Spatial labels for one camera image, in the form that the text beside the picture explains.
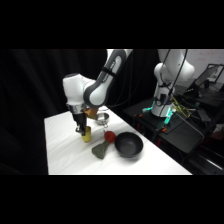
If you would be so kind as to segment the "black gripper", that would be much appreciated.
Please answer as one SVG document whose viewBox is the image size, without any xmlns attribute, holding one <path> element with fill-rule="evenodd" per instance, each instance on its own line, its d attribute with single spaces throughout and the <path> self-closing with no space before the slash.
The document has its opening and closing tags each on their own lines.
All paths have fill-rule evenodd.
<svg viewBox="0 0 224 224">
<path fill-rule="evenodd" d="M 87 115 L 85 113 L 73 114 L 74 121 L 78 124 L 75 131 L 79 134 L 86 135 L 87 132 Z"/>
</svg>

